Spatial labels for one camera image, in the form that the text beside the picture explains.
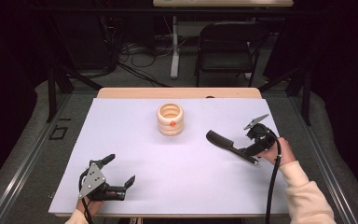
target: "hand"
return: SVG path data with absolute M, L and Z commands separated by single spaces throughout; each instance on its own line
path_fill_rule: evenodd
M 296 157 L 295 157 L 295 154 L 293 154 L 293 151 L 292 151 L 292 148 L 289 145 L 289 142 L 286 139 L 282 138 L 282 137 L 279 137 L 278 141 L 281 144 L 281 151 L 282 151 L 282 157 L 281 157 L 280 166 L 283 166 L 286 163 L 295 161 Z M 272 164 L 275 164 L 275 159 L 278 156 L 277 143 L 275 142 L 274 145 L 272 145 L 272 147 L 270 149 L 268 149 L 266 151 L 262 151 L 262 152 L 258 153 L 256 156 L 265 158 L 266 160 L 268 160 Z
M 86 204 L 88 204 L 88 209 L 89 209 L 89 213 L 91 214 L 92 217 L 95 216 L 95 214 L 97 214 L 97 212 L 100 210 L 101 206 L 103 206 L 104 201 L 90 201 L 90 199 L 88 197 L 84 197 L 84 199 L 86 200 Z M 79 210 L 80 212 L 82 212 L 84 214 L 85 212 L 85 208 L 83 206 L 83 203 L 81 202 L 81 200 L 77 200 L 77 204 L 76 204 L 76 209 Z

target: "table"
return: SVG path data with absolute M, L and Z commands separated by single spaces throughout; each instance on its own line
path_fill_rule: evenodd
M 153 5 L 155 7 L 291 7 L 293 5 L 293 0 L 153 0 Z M 171 78 L 178 78 L 180 52 L 178 48 L 178 25 L 177 17 L 173 16 Z M 190 26 L 192 35 L 199 33 L 202 25 L 201 27 L 198 25 L 193 27 Z
M 185 129 L 176 136 L 145 129 L 154 123 L 157 126 L 157 106 L 167 101 L 174 101 L 185 110 Z M 211 112 L 211 105 L 229 116 L 219 118 Z M 99 216 L 264 216 L 272 165 L 260 160 L 254 166 L 205 139 L 211 128 L 227 136 L 236 133 L 237 136 L 232 136 L 235 144 L 250 145 L 242 130 L 247 123 L 227 121 L 255 118 L 260 113 L 270 112 L 255 88 L 103 88 L 89 110 L 49 212 L 70 216 L 77 197 L 78 176 L 89 160 L 115 153 L 116 158 L 102 169 L 107 183 L 119 186 L 133 175 L 136 180 L 124 202 L 106 202 Z M 278 133 L 272 116 L 264 121 Z M 288 213 L 285 188 L 282 176 L 278 175 L 271 214 Z

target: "sleeve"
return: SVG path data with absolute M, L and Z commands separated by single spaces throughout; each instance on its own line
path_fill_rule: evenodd
M 336 223 L 334 213 L 314 181 L 309 181 L 298 161 L 280 167 L 287 183 L 286 197 L 292 224 Z
M 89 224 L 84 217 L 84 214 L 79 210 L 75 209 L 74 213 L 71 215 L 71 218 L 65 222 L 65 224 Z

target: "beige ring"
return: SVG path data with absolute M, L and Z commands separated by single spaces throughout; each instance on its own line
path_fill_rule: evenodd
M 184 111 L 174 103 L 162 105 L 157 110 L 158 128 L 166 135 L 179 134 L 184 126 Z

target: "chair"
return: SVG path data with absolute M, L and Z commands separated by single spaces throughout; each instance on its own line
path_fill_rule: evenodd
M 252 86 L 259 48 L 269 36 L 267 26 L 259 21 L 220 21 L 200 32 L 198 58 L 194 76 L 197 87 L 200 71 L 205 73 L 251 73 Z M 249 45 L 256 43 L 250 50 Z

